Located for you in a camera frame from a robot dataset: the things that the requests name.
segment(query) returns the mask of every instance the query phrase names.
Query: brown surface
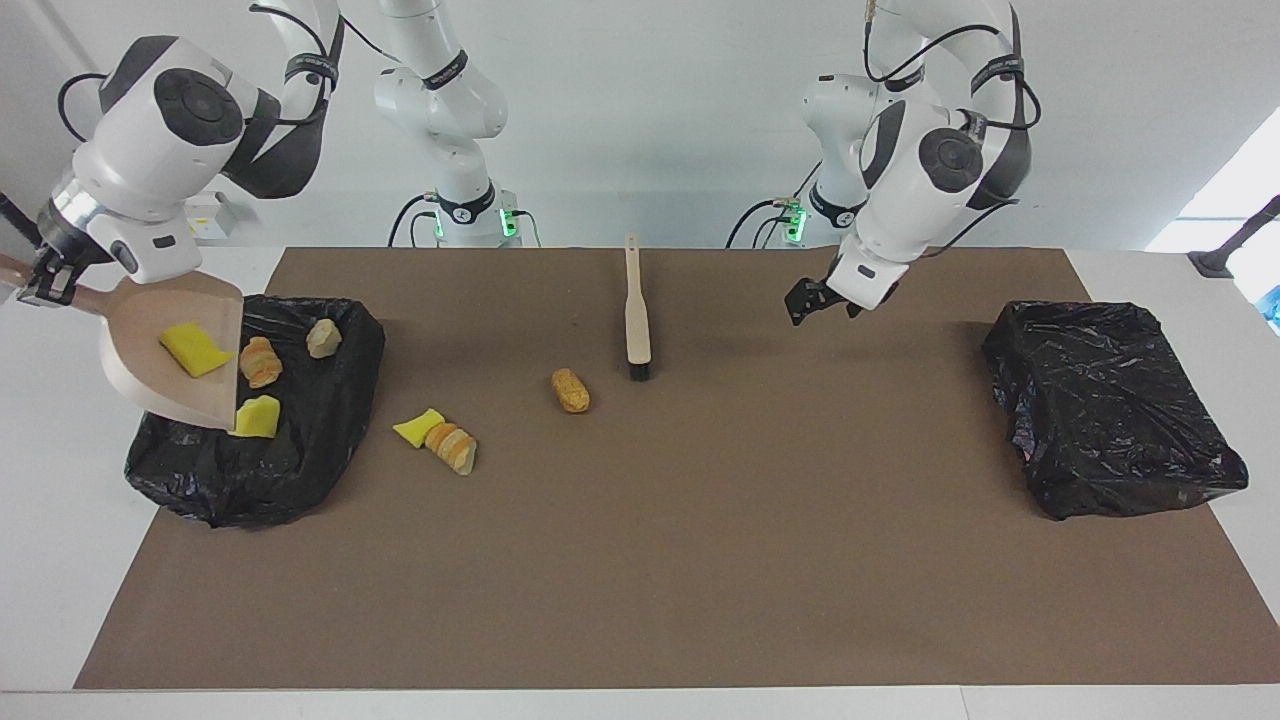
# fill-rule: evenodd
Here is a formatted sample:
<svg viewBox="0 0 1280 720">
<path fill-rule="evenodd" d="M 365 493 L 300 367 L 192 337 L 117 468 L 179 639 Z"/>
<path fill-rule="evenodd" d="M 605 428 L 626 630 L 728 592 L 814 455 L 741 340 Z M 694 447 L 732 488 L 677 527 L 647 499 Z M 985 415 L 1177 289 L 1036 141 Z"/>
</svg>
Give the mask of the brown surface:
<svg viewBox="0 0 1280 720">
<path fill-rule="evenodd" d="M 1207 507 L 1042 516 L 978 346 L 1083 300 L 1061 252 L 957 250 L 791 328 L 829 251 L 289 250 L 279 295 L 387 328 L 372 427 L 310 516 L 160 512 L 79 688 L 1258 683 L 1280 633 Z M 566 415 L 548 375 L 591 391 Z M 458 478 L 390 430 L 442 410 Z"/>
</svg>

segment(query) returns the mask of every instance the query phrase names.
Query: trash bag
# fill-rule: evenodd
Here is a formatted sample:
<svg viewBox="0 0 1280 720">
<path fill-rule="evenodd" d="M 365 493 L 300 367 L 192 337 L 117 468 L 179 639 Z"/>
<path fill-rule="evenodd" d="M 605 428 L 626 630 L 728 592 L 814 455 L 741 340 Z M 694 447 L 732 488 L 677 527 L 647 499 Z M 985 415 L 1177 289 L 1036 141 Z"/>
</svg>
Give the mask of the trash bag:
<svg viewBox="0 0 1280 720">
<path fill-rule="evenodd" d="M 1051 518 L 1181 510 L 1248 487 L 1148 310 L 1010 302 L 982 350 Z"/>
<path fill-rule="evenodd" d="M 343 341 L 337 355 L 314 360 L 306 336 L 323 318 Z M 369 428 L 385 343 L 383 327 L 355 300 L 248 296 L 241 347 L 253 336 L 271 341 L 284 373 L 261 389 L 238 374 L 237 401 L 279 400 L 275 438 L 237 438 L 147 413 L 124 466 L 142 495 L 214 528 L 276 525 L 324 501 Z"/>
</svg>

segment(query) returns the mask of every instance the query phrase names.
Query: robotic arm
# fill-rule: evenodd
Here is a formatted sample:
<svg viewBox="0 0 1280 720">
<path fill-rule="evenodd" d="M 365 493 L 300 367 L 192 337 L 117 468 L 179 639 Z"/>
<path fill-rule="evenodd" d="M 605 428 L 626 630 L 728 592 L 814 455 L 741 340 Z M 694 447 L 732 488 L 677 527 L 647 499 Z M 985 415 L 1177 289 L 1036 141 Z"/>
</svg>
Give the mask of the robotic arm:
<svg viewBox="0 0 1280 720">
<path fill-rule="evenodd" d="M 1034 95 L 1023 79 L 1012 6 L 870 0 L 867 40 L 872 77 L 822 76 L 805 96 L 805 122 L 822 145 L 823 165 L 806 197 L 813 219 L 803 240 L 838 238 L 840 250 L 826 279 L 804 278 L 787 293 L 796 325 L 840 302 L 849 302 L 850 316 L 878 307 L 957 218 L 1016 202 L 1012 195 L 1030 168 L 1027 131 L 1034 120 L 1027 122 L 1025 97 Z M 933 45 L 970 74 L 972 108 L 938 104 L 919 59 Z M 911 61 L 896 65 L 888 58 Z"/>
<path fill-rule="evenodd" d="M 113 259 L 140 283 L 196 269 L 183 204 L 219 173 L 264 199 L 296 195 L 311 179 L 338 79 L 337 1 L 251 9 L 273 14 L 291 51 L 283 101 L 186 40 L 134 41 L 99 88 L 104 115 L 92 137 L 37 217 L 44 245 L 23 300 L 68 305 L 81 273 Z"/>
<path fill-rule="evenodd" d="M 444 0 L 379 0 L 402 67 L 384 70 L 374 99 L 387 119 L 413 136 L 438 179 L 438 228 L 447 245 L 516 245 L 515 199 L 489 177 L 476 140 L 507 126 L 507 99 L 454 37 Z"/>
</svg>

